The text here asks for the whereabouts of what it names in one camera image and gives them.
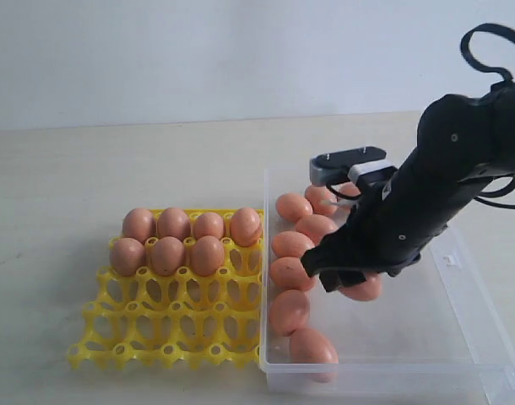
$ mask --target clear plastic container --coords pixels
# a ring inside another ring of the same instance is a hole
[[[461,394],[490,405],[515,404],[515,353],[455,229],[434,239],[417,265],[396,278],[385,275],[375,301],[327,294],[318,283],[308,293],[309,326],[331,340],[339,364],[290,362],[288,339],[268,325],[268,308],[279,292],[268,277],[274,260],[269,246],[278,232],[293,229],[277,214],[276,198],[303,193],[308,185],[305,166],[266,173],[260,366],[269,390],[389,400]],[[346,218],[340,211],[339,224]],[[329,383],[309,378],[331,371],[337,377]]]

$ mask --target white table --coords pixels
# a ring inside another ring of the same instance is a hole
[[[307,176],[310,157],[362,144],[385,148],[398,165],[418,117],[0,132],[0,404],[314,403],[269,394],[256,366],[102,374],[71,371],[64,354],[81,336],[81,307],[95,297],[95,270],[129,209],[260,208],[266,167],[290,162]],[[455,222],[515,345],[515,212],[473,204]]]

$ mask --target egg tray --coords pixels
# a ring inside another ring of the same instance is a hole
[[[160,209],[151,209],[158,218]],[[92,360],[102,369],[123,369],[136,359],[144,365],[160,361],[172,367],[186,361],[197,369],[203,361],[219,365],[230,361],[243,367],[259,359],[259,315],[263,237],[250,247],[230,238],[230,219],[235,209],[184,209],[192,223],[201,213],[218,213],[225,221],[225,260],[209,277],[195,274],[189,252],[193,237],[183,241],[185,266],[169,277],[151,270],[150,249],[158,240],[145,241],[147,266],[132,277],[121,277],[112,267],[98,269],[95,300],[82,313],[84,334],[67,353],[77,369]],[[263,223],[263,210],[256,210]],[[118,239],[110,240],[110,249]]]

